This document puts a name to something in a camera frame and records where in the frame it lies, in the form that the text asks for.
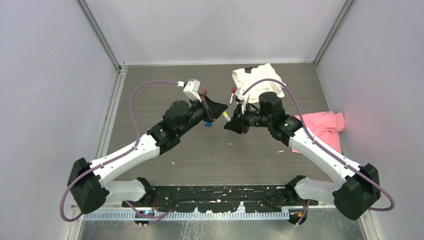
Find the white red marker pen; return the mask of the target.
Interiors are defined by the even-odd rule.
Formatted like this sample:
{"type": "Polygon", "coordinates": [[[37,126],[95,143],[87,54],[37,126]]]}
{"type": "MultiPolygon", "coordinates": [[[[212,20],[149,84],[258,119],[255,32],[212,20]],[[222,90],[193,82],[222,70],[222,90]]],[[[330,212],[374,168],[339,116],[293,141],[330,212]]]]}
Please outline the white red marker pen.
{"type": "Polygon", "coordinates": [[[229,105],[232,105],[234,99],[234,94],[232,93],[229,99],[229,105]]]}

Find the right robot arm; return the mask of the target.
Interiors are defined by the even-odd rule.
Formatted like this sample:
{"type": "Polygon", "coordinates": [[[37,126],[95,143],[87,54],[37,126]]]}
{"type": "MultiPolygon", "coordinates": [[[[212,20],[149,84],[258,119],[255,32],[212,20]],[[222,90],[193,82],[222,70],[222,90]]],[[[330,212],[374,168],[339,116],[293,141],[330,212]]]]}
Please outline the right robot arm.
{"type": "Polygon", "coordinates": [[[326,182],[298,175],[285,191],[290,204],[319,201],[335,206],[346,218],[357,220],[381,198],[377,168],[348,159],[314,136],[298,118],[286,114],[276,93],[262,93],[258,107],[239,103],[224,125],[225,130],[237,134],[246,134],[251,127],[267,128],[275,140],[307,157],[331,178],[331,182],[326,182]]]}

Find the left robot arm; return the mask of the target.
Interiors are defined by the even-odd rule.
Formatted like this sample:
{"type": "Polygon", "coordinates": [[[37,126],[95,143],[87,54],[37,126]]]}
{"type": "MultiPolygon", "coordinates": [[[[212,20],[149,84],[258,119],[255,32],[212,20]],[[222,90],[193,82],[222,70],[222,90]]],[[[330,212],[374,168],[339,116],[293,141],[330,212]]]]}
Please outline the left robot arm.
{"type": "Polygon", "coordinates": [[[156,158],[174,148],[181,137],[200,122],[213,122],[228,108],[206,94],[200,100],[174,101],[162,120],[135,142],[92,161],[80,158],[73,163],[67,187],[82,214],[89,214],[105,203],[132,201],[149,206],[154,194],[145,180],[115,181],[138,164],[156,158]]]}

